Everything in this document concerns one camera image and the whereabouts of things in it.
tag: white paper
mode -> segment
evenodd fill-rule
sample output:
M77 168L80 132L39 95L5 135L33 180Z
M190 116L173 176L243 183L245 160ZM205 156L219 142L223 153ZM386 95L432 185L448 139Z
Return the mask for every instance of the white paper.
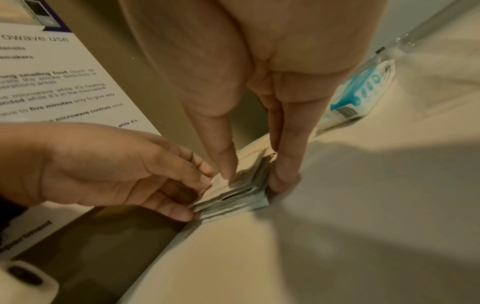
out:
M34 2L29 5L38 15L22 0L0 0L0 22L8 22L0 23L0 122L84 122L159 134L51 9ZM14 257L90 209L50 202L29 209L2 234L0 259Z

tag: hand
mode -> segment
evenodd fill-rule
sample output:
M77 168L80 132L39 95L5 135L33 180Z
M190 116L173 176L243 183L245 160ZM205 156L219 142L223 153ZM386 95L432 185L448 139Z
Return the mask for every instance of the hand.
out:
M180 221L213 169L166 138L93 124L0 124L0 193L34 206L140 205Z
M228 113L246 86L268 108L280 192L336 88L363 59L385 0L120 0L224 178L237 167Z

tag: wrist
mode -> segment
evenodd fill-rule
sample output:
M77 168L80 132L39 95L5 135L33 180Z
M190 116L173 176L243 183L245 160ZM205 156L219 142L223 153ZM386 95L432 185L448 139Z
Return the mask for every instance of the wrist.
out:
M31 207L43 202L40 184L47 156L42 123L0 124L0 195Z

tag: dark object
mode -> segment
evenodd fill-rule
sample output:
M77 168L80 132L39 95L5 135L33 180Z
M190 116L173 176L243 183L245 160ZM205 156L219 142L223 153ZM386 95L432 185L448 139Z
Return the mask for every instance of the dark object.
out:
M10 226L10 221L22 215L27 209L0 197L0 246L2 246L2 233Z
M35 273L27 270L23 267L12 266L8 269L8 272L16 277L18 280L33 286L40 286L43 284L44 280Z

